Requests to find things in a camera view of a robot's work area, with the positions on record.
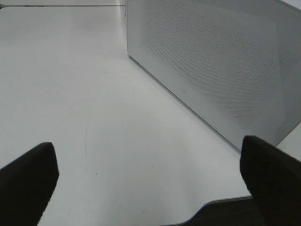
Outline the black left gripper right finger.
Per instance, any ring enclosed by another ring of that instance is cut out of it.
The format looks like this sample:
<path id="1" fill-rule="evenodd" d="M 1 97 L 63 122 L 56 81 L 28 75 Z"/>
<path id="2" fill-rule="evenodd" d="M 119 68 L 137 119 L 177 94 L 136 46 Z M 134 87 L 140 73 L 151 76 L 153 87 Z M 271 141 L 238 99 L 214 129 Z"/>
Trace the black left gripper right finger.
<path id="1" fill-rule="evenodd" d="M 239 168 L 267 225 L 301 224 L 299 160 L 256 136 L 245 136 Z"/>

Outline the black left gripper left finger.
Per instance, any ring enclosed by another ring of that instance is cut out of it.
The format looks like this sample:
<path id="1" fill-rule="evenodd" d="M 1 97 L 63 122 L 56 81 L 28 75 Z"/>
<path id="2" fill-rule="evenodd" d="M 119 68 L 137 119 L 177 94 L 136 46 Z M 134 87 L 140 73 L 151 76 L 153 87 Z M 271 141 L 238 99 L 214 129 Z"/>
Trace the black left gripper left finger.
<path id="1" fill-rule="evenodd" d="M 54 146 L 41 143 L 0 170 L 0 224 L 36 226 L 53 195 L 59 170 Z"/>

